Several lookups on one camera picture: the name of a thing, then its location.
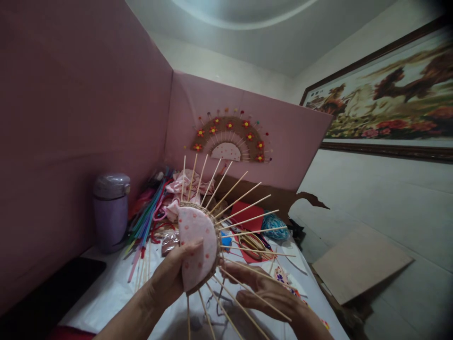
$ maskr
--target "pink partition board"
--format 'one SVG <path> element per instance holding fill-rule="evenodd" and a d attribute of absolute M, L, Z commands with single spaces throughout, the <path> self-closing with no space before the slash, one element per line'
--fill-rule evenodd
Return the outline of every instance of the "pink partition board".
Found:
<path fill-rule="evenodd" d="M 274 150 L 266 154 L 272 157 L 271 163 L 234 162 L 228 174 L 239 178 L 248 170 L 244 178 L 248 181 L 296 191 L 332 116 L 176 71 L 173 74 L 165 145 L 166 162 L 181 169 L 186 155 L 186 167 L 191 168 L 195 151 L 190 148 L 196 135 L 192 126 L 201 127 L 199 116 L 206 122 L 209 120 L 208 111 L 215 116 L 217 109 L 225 107 L 230 108 L 230 113 L 234 108 L 244 110 L 245 118 L 251 114 L 251 120 L 259 120 L 263 126 L 260 133 L 269 132 L 270 148 Z M 199 154 L 198 173 L 205 157 L 205 151 Z M 209 181 L 217 162 L 217 159 L 208 159 L 204 180 Z"/>
<path fill-rule="evenodd" d="M 3 1 L 0 24 L 2 314 L 92 244 L 97 174 L 135 197 L 162 160 L 173 70 L 122 0 Z"/>

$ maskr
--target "purple thermos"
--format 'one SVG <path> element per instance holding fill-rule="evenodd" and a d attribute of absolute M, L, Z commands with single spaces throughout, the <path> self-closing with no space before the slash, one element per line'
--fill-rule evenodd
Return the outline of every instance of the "purple thermos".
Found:
<path fill-rule="evenodd" d="M 96 244 L 104 253 L 116 252 L 124 245 L 130 181 L 123 173 L 111 173 L 98 176 L 94 183 Z"/>

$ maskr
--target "white tablecloth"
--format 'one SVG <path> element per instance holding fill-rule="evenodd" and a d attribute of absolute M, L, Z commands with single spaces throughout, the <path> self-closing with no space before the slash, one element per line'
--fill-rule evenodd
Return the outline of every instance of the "white tablecloth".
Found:
<path fill-rule="evenodd" d="M 294 241 L 292 240 L 291 242 L 293 248 L 296 247 Z M 240 251 L 232 249 L 232 253 L 240 254 Z M 348 336 L 341 327 L 335 313 L 316 283 L 316 280 L 308 267 L 307 261 L 300 251 L 298 254 L 301 261 L 296 262 L 296 264 L 300 265 L 303 263 L 305 267 L 304 270 L 308 274 L 301 272 L 283 256 L 279 257 L 279 261 L 283 268 L 291 273 L 292 277 L 294 277 L 303 287 L 308 296 L 304 299 L 321 319 L 327 321 L 332 336 L 337 340 L 348 339 Z M 88 250 L 83 257 L 104 261 L 107 263 L 107 269 L 74 305 L 68 314 L 65 315 L 59 324 L 75 327 L 88 332 L 99 333 L 107 322 L 132 297 L 137 279 L 136 275 L 134 275 L 132 282 L 127 283 L 127 278 L 132 268 L 132 257 L 124 260 L 124 250 L 115 254 L 104 255 L 96 248 L 92 248 Z M 234 261 L 243 261 L 233 254 L 228 254 L 226 257 Z M 160 257 L 160 245 L 152 245 L 151 273 L 154 272 L 162 260 L 163 259 Z M 221 279 L 219 271 L 217 271 L 216 276 Z M 226 284 L 227 288 L 233 294 L 236 294 L 241 288 L 239 285 L 230 284 L 228 280 L 226 281 Z M 215 280 L 210 280 L 210 286 L 214 291 L 220 291 L 220 285 L 216 283 Z M 201 293 L 203 300 L 207 303 L 211 294 L 206 285 L 202 287 Z M 222 295 L 226 298 L 230 298 L 225 291 Z M 262 335 L 256 330 L 250 320 L 247 319 L 241 309 L 226 301 L 224 302 L 228 314 L 231 316 L 244 339 L 263 339 Z M 224 316 L 217 316 L 216 301 L 211 299 L 210 303 L 207 305 L 208 313 L 215 323 L 214 331 L 216 333 L 216 338 L 221 339 L 223 336 L 224 339 L 237 339 L 237 334 L 226 321 L 226 318 Z M 209 326 L 205 320 L 203 307 L 198 294 L 190 296 L 190 312 L 193 338 L 210 340 L 211 334 Z M 250 314 L 255 316 L 255 319 L 257 319 L 262 328 L 267 331 L 271 339 L 296 339 L 291 327 L 286 323 L 273 320 L 258 311 L 250 310 Z M 185 294 L 165 311 L 150 336 L 150 339 L 162 340 L 176 338 L 187 338 L 187 302 Z"/>

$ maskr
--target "ceiling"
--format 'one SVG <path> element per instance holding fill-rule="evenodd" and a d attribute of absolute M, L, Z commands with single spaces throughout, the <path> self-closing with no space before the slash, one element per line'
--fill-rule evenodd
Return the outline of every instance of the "ceiling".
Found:
<path fill-rule="evenodd" d="M 146 30 L 294 77 L 396 0 L 126 0 Z"/>

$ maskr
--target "left hand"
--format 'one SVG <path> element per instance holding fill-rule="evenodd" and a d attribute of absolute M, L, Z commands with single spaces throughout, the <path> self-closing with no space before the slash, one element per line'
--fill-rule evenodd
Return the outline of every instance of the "left hand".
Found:
<path fill-rule="evenodd" d="M 185 257 L 197 250 L 203 239 L 173 249 L 143 286 L 155 308 L 164 311 L 184 292 L 181 264 Z"/>

